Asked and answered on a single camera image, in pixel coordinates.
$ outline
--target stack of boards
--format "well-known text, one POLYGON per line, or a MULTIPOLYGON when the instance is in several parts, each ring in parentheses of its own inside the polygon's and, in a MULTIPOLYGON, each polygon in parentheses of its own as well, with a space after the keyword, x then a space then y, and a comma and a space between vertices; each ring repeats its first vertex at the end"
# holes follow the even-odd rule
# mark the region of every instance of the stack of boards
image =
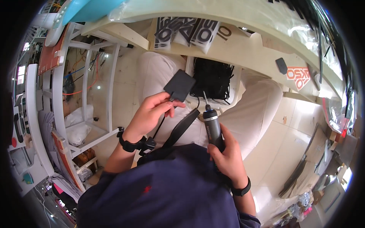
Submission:
POLYGON ((220 22, 199 18, 157 18, 155 50, 169 50, 171 42, 197 46, 205 54, 215 38, 220 22))

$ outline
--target blue cable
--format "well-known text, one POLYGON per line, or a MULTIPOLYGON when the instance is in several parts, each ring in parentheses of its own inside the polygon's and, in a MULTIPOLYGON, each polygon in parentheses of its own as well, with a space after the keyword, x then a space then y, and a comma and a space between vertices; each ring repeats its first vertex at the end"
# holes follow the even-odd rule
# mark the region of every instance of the blue cable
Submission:
POLYGON ((74 72, 69 73, 68 75, 64 76, 64 78, 66 78, 66 77, 68 77, 68 76, 72 75, 73 73, 76 73, 76 72, 78 72, 79 70, 82 70, 82 69, 84 69, 84 68, 85 68, 85 67, 83 66, 82 68, 78 69, 77 71, 74 71, 74 72))

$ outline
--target hand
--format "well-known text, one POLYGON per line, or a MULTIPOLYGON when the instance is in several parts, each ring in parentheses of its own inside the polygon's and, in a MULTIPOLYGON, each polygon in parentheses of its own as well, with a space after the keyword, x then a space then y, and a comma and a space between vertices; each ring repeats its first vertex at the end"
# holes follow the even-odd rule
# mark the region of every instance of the hand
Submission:
POLYGON ((210 154, 211 161, 214 159, 219 171, 232 180, 233 187, 243 189, 247 186, 248 179, 238 142, 226 126, 220 124, 220 129, 226 149, 221 153, 215 145, 208 144, 207 153, 210 154))
POLYGON ((170 94, 161 92, 149 97, 140 105, 131 123, 123 133, 123 140, 130 143, 138 142, 145 134, 152 131, 158 123, 158 119, 162 114, 165 117, 174 117, 174 106, 185 108, 185 104, 174 100, 169 101, 170 94))

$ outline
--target white wall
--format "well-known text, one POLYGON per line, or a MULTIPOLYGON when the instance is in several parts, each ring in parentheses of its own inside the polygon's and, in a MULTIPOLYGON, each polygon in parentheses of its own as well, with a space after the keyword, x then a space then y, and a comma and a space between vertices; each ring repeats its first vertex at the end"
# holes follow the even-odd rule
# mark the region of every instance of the white wall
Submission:
POLYGON ((345 190, 338 181, 327 186, 324 190, 325 193, 320 202, 314 205, 312 207, 313 210, 299 223, 301 228, 324 227, 336 211, 345 194, 345 190))

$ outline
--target black clip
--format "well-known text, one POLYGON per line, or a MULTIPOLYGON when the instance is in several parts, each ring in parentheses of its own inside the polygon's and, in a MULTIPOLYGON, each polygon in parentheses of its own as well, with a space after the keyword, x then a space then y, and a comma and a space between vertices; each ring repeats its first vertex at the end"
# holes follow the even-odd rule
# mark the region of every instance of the black clip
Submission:
POLYGON ((155 142, 155 140, 153 140, 152 137, 148 137, 148 139, 146 139, 146 137, 143 136, 142 140, 143 139, 144 139, 144 142, 142 144, 142 149, 139 152, 140 156, 145 156, 146 155, 146 153, 145 153, 146 150, 153 150, 153 149, 155 149, 155 146, 156 146, 156 142, 155 142))
MULTIPOLYGON (((117 138, 120 138, 123 135, 124 132, 124 127, 118 127, 119 132, 117 133, 117 138)), ((146 155, 146 153, 144 153, 144 151, 146 150, 153 150, 155 149, 156 146, 156 142, 155 140, 153 140, 152 137, 148 137, 148 139, 146 137, 142 137, 142 139, 137 143, 137 150, 141 150, 139 152, 139 155, 144 156, 146 155)))

